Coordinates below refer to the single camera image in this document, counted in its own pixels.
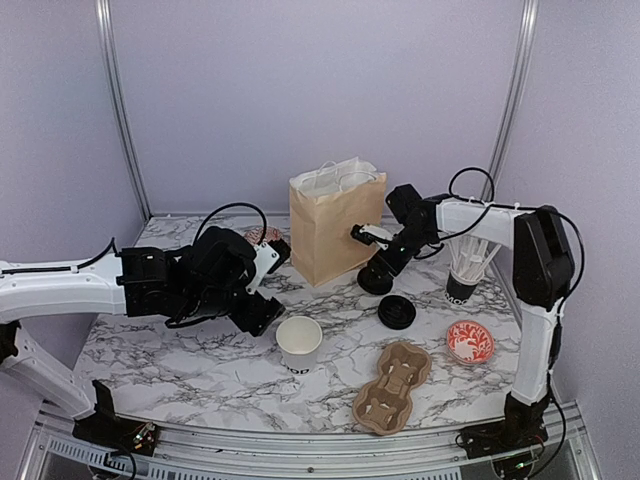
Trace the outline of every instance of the wire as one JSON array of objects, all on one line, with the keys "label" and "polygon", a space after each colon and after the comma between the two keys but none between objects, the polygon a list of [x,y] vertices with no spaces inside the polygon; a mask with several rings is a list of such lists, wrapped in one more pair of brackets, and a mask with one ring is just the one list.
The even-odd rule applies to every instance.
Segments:
[{"label": "wire", "polygon": [[466,167],[466,168],[463,168],[462,170],[458,170],[458,172],[451,178],[451,181],[449,182],[449,195],[451,195],[453,198],[456,198],[458,200],[466,200],[463,197],[460,197],[458,194],[453,193],[453,184],[456,182],[458,177],[460,177],[461,175],[467,172],[480,172],[487,178],[487,180],[489,180],[489,185],[491,186],[491,198],[489,198],[489,202],[493,202],[493,200],[496,198],[496,184],[491,174],[487,172],[484,168],[480,168],[480,167]]},{"label": "wire", "polygon": [[222,207],[217,208],[213,212],[211,212],[207,216],[207,218],[205,218],[200,224],[200,228],[198,228],[198,232],[196,233],[196,236],[193,239],[193,242],[195,243],[198,240],[198,238],[200,238],[200,234],[202,233],[202,230],[204,229],[205,225],[209,222],[209,220],[211,220],[214,216],[216,216],[218,213],[222,212],[223,210],[228,210],[229,208],[233,208],[233,207],[246,207],[258,212],[258,215],[260,215],[260,218],[262,218],[262,235],[260,236],[260,240],[258,241],[258,245],[260,245],[264,241],[265,237],[267,236],[267,217],[264,215],[264,212],[260,210],[260,208],[256,207],[252,203],[246,203],[246,202],[228,203],[227,205],[223,205]]},{"label": "wire", "polygon": [[125,448],[123,445],[118,444],[118,450],[114,450],[113,452],[108,453],[107,457],[121,457],[123,455],[129,457],[129,460],[131,461],[131,476],[129,477],[129,480],[135,480],[136,475],[138,474],[138,464],[136,463],[136,459],[129,449]]},{"label": "wire", "polygon": [[480,214],[480,216],[477,218],[477,220],[475,222],[473,222],[471,225],[469,225],[464,230],[460,230],[459,232],[455,232],[455,233],[452,233],[450,235],[445,235],[444,237],[442,237],[440,239],[440,242],[444,242],[446,240],[451,240],[452,238],[456,238],[456,237],[459,237],[461,235],[465,235],[465,234],[469,233],[471,230],[473,230],[474,228],[476,228],[478,226],[478,224],[484,219],[484,217],[487,216],[487,214],[489,213],[489,210],[491,210],[494,206],[495,205],[493,203],[487,205],[486,208],[484,209],[484,211]]},{"label": "wire", "polygon": [[542,455],[544,455],[545,450],[547,449],[547,447],[545,447],[544,445],[544,440],[542,440],[542,437],[540,435],[534,435],[534,437],[536,440],[538,440],[538,444],[540,445],[540,447],[542,448],[542,450],[540,450],[540,453],[538,454],[538,458],[542,457]]},{"label": "wire", "polygon": [[530,479],[531,478],[535,478],[538,475],[540,475],[540,473],[542,473],[542,471],[545,468],[547,468],[551,462],[553,462],[553,460],[560,454],[560,451],[562,450],[562,446],[564,445],[564,442],[567,439],[567,418],[565,417],[564,412],[562,411],[562,407],[560,407],[560,404],[556,400],[556,397],[553,394],[553,392],[551,393],[551,401],[553,402],[553,404],[558,409],[558,413],[560,414],[560,418],[562,418],[562,437],[560,438],[560,443],[558,444],[558,448],[556,448],[556,450],[553,452],[553,455],[551,455],[549,460],[547,460],[544,463],[544,465],[542,465],[535,473],[529,475]]},{"label": "wire", "polygon": [[95,257],[87,260],[86,262],[80,263],[78,265],[68,265],[68,266],[63,266],[63,267],[33,267],[33,268],[13,268],[10,270],[2,270],[2,274],[3,275],[16,275],[16,274],[21,274],[21,273],[52,273],[52,272],[71,272],[73,271],[74,268],[77,268],[78,270],[82,270],[83,268],[87,268],[90,267],[91,265],[93,265],[94,263],[98,262],[99,260],[102,260],[108,253],[110,250],[113,250],[113,253],[118,253],[118,250],[116,249],[116,239],[115,238],[111,238],[111,241],[109,242],[109,245],[107,245],[107,247],[100,252],[98,255],[96,255]]},{"label": "wire", "polygon": [[437,254],[439,254],[439,253],[442,251],[442,249],[444,248],[444,243],[443,243],[442,245],[438,245],[437,247],[431,247],[431,248],[433,248],[433,249],[434,249],[434,250],[433,250],[433,252],[428,253],[428,254],[426,254],[426,255],[422,255],[422,256],[416,255],[416,256],[414,256],[413,258],[414,258],[415,260],[426,260],[427,258],[435,257],[435,256],[436,256]]},{"label": "wire", "polygon": [[109,253],[109,250],[112,250],[113,253],[118,253],[118,250],[116,249],[115,237],[111,237],[111,241],[109,242],[109,245],[107,245],[107,247],[103,251],[101,251],[98,255],[96,255],[90,260],[87,260],[84,263],[79,264],[78,270],[82,270],[83,268],[90,267],[94,263],[97,263],[99,260],[102,260]]},{"label": "wire", "polygon": [[206,322],[207,320],[210,320],[211,317],[206,317],[206,318],[198,318],[196,320],[190,320],[188,322],[181,322],[178,320],[175,320],[173,318],[170,318],[169,320],[166,320],[164,322],[164,324],[166,325],[166,327],[170,330],[175,330],[177,328],[186,328],[186,327],[193,327],[194,325],[198,325],[202,322]]}]

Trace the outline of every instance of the white paper cup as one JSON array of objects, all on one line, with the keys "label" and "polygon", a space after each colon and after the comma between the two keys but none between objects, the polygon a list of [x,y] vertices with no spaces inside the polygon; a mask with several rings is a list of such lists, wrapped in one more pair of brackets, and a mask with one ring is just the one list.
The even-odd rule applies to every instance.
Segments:
[{"label": "white paper cup", "polygon": [[313,370],[322,343],[322,328],[309,317],[291,317],[280,324],[276,341],[287,369],[294,375]]}]

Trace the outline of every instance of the paper bag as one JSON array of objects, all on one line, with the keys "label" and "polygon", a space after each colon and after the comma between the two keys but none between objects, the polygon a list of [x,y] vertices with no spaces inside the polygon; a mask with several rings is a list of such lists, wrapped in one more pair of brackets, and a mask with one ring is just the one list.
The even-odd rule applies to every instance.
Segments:
[{"label": "paper bag", "polygon": [[356,157],[289,183],[291,261],[311,285],[333,280],[373,256],[376,247],[351,238],[351,229],[380,223],[386,173]]}]

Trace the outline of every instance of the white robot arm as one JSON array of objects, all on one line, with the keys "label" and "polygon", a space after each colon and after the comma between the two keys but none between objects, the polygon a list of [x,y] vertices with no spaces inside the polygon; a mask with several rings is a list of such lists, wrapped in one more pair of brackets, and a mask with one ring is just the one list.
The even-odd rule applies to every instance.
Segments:
[{"label": "white robot arm", "polygon": [[[130,248],[84,262],[14,264],[0,261],[0,371],[26,383],[75,420],[74,435],[112,446],[136,422],[115,415],[109,390],[52,357],[20,325],[35,316],[107,313],[169,317],[169,328],[229,316],[254,336],[284,311],[256,288],[289,256],[282,240],[251,246],[239,234],[210,227],[176,251]],[[153,442],[138,453],[151,453]]]},{"label": "white robot arm", "polygon": [[397,187],[387,204],[404,228],[389,240],[379,227],[355,225],[356,240],[380,250],[358,274],[373,294],[391,290],[393,278],[425,245],[461,234],[500,244],[513,252],[513,283],[522,311],[518,368],[505,402],[505,420],[461,432],[470,458],[546,441],[542,414],[549,405],[550,368],[560,348],[559,318],[575,265],[561,218],[553,207],[521,211],[462,201],[450,195],[422,198],[411,185]]}]

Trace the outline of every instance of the red patterned bowl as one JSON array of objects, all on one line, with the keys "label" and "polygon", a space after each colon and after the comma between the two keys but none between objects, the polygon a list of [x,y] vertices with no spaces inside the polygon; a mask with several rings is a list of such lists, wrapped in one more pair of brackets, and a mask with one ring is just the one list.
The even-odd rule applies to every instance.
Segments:
[{"label": "red patterned bowl", "polygon": [[[252,230],[249,230],[247,233],[245,233],[244,238],[246,238],[251,245],[256,245],[258,243],[258,240],[260,240],[261,235],[262,235],[262,227],[256,227]],[[275,227],[267,227],[267,233],[264,236],[265,242],[280,240],[281,238],[282,238],[282,232],[280,232],[280,230],[278,230]]]},{"label": "red patterned bowl", "polygon": [[471,320],[462,320],[449,327],[447,345],[453,358],[465,365],[484,363],[495,351],[489,330]]}]

